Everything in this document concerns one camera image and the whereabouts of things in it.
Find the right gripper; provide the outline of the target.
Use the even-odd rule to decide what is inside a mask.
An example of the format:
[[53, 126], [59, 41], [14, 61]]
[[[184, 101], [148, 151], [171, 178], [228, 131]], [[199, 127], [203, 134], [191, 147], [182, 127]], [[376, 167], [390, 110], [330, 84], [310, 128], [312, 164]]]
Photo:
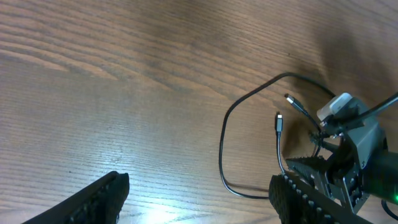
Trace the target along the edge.
[[[351, 213], [358, 213], [370, 195], [397, 203], [397, 154], [388, 150], [386, 134], [376, 118], [396, 102], [397, 97], [390, 96], [368, 108], [353, 97], [336, 115], [321, 121], [321, 133], [308, 134], [315, 145], [313, 154], [324, 149], [331, 156], [286, 159], [288, 168], [321, 194], [338, 199]], [[340, 141], [325, 141], [329, 136]]]

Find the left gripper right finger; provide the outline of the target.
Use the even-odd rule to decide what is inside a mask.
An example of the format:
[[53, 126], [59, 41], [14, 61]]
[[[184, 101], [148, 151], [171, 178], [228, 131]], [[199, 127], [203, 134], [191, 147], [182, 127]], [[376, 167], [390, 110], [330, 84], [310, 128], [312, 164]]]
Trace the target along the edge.
[[368, 223], [291, 174], [272, 176], [269, 201], [282, 223]]

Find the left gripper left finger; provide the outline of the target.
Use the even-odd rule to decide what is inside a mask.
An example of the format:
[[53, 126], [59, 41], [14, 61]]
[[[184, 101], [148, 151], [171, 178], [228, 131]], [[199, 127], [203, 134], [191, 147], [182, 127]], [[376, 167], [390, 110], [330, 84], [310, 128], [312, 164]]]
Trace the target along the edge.
[[129, 174], [111, 171], [25, 224], [117, 224], [129, 194]]

